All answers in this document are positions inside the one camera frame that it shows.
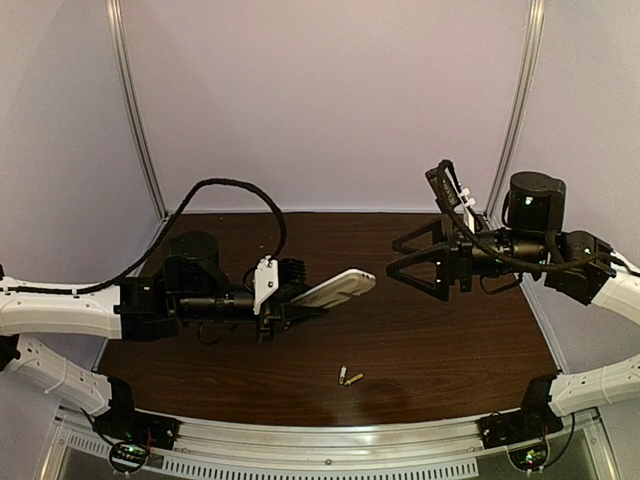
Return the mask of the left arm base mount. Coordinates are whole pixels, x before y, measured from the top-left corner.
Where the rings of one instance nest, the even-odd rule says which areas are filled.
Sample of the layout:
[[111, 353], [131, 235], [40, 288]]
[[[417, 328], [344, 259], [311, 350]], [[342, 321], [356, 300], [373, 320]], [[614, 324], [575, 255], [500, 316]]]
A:
[[138, 410], [112, 408], [95, 417], [93, 425], [99, 434], [171, 451], [179, 433], [180, 421], [173, 417]]

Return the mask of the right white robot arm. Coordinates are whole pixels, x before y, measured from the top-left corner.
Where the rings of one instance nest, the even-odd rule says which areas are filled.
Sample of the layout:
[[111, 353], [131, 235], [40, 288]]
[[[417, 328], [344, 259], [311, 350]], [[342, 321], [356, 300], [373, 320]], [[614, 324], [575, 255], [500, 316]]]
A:
[[468, 292], [474, 278], [530, 275], [585, 306], [638, 322], [638, 268], [589, 232], [563, 231], [563, 180], [535, 171], [513, 174], [503, 225], [492, 229], [474, 210], [451, 161], [425, 177], [450, 222], [435, 220], [395, 239], [399, 257], [386, 267], [389, 278], [446, 301], [452, 285]]

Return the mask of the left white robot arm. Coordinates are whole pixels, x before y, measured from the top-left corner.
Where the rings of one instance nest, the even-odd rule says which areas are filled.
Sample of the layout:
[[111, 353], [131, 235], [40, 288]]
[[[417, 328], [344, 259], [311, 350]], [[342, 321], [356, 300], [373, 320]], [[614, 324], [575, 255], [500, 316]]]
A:
[[135, 415], [129, 384], [71, 362], [37, 334], [151, 342], [173, 337], [190, 323], [252, 322], [258, 337], [270, 338], [326, 314], [330, 294], [324, 285], [307, 286], [303, 262], [273, 255], [258, 261], [252, 287], [236, 285], [221, 269], [217, 239], [187, 232], [170, 240], [155, 273], [108, 286], [30, 284], [2, 276], [1, 368], [73, 402], [121, 443], [133, 444], [144, 424]]

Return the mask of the white remote control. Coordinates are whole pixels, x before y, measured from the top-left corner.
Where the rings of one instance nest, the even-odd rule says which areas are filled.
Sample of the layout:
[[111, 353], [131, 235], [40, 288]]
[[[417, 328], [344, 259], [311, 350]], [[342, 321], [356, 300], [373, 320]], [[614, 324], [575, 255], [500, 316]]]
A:
[[350, 268], [300, 295], [324, 297], [328, 301], [326, 306], [331, 309], [353, 297], [369, 292], [376, 286], [376, 283], [377, 279], [373, 274], [357, 268]]

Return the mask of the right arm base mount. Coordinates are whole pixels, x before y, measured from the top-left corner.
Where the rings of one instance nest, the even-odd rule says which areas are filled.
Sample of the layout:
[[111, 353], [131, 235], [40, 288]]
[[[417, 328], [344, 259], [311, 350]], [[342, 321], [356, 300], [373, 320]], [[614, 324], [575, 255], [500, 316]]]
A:
[[562, 419], [549, 408], [493, 412], [476, 421], [485, 449], [509, 446], [561, 431]]

